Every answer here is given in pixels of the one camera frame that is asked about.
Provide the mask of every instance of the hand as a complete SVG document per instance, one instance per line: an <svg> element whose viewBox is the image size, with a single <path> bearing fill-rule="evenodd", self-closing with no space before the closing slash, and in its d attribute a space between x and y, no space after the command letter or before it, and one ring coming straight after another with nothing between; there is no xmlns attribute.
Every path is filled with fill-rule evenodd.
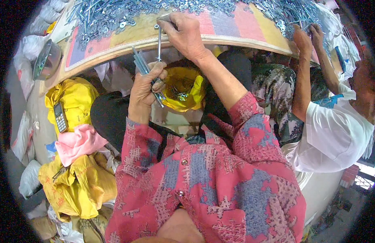
<svg viewBox="0 0 375 243"><path fill-rule="evenodd" d="M313 50L313 46L310 37L303 31L298 25L294 26L293 39L299 49L299 55L310 55Z"/></svg>
<svg viewBox="0 0 375 243"><path fill-rule="evenodd" d="M171 23L158 20L157 23L165 31L170 43L187 59L196 63L208 54L200 33L200 22L183 13L170 13L170 20L178 27L176 30Z"/></svg>
<svg viewBox="0 0 375 243"><path fill-rule="evenodd" d="M310 25L310 32L311 32L311 43L315 49L322 49L322 40L324 39L324 33L322 32L320 26L318 24L311 24Z"/></svg>
<svg viewBox="0 0 375 243"><path fill-rule="evenodd" d="M151 114L151 104L155 101L155 96L151 92L151 81L154 78L165 79L167 71L164 62L149 63L151 71L146 75L136 74L135 81L129 99L128 118L134 122L148 124ZM159 93L165 87L163 82L156 82L152 86L152 91Z"/></svg>

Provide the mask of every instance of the metal bowl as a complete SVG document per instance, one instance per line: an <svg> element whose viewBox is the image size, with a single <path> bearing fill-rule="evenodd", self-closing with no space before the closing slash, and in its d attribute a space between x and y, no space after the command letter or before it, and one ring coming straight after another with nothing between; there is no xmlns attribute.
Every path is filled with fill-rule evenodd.
<svg viewBox="0 0 375 243"><path fill-rule="evenodd" d="M36 59L35 66L33 68L33 79L49 79L58 69L61 58L62 50L57 44L49 39L43 46L42 51L39 53L39 56Z"/></svg>

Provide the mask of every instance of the pink rag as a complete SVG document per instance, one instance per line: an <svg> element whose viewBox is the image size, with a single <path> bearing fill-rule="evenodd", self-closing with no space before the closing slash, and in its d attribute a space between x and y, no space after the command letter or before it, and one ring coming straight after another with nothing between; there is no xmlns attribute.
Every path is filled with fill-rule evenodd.
<svg viewBox="0 0 375 243"><path fill-rule="evenodd" d="M55 146L63 166L68 167L79 156L91 154L107 143L92 125L81 124L74 128L73 133L60 133Z"/></svg>

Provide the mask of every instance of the pink blouse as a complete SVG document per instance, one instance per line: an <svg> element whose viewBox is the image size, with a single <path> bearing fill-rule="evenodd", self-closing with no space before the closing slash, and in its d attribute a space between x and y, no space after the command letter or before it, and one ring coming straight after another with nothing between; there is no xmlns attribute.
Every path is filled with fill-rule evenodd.
<svg viewBox="0 0 375 243"><path fill-rule="evenodd" d="M233 138L228 148L206 126L206 143L161 136L127 118L117 198L107 242L155 236L181 203L206 242L300 242L306 202L292 165L248 92L229 111L233 126L212 116Z"/></svg>

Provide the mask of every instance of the woman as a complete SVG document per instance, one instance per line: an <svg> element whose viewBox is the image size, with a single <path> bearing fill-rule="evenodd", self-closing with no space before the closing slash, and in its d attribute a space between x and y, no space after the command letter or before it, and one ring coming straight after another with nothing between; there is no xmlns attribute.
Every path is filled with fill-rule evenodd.
<svg viewBox="0 0 375 243"><path fill-rule="evenodd" d="M204 47L196 19L181 13L170 19L178 30L169 22L158 24L211 84L203 124L199 135L186 141L149 123L155 101L151 80L167 75L162 62L152 63L149 74L136 75L128 108L127 100L113 95L95 101L97 131L122 143L118 196L106 240L299 242L305 199L268 116L246 89L251 85L248 59L225 52L218 60ZM162 89L160 84L152 88ZM116 135L118 129L125 134Z"/></svg>

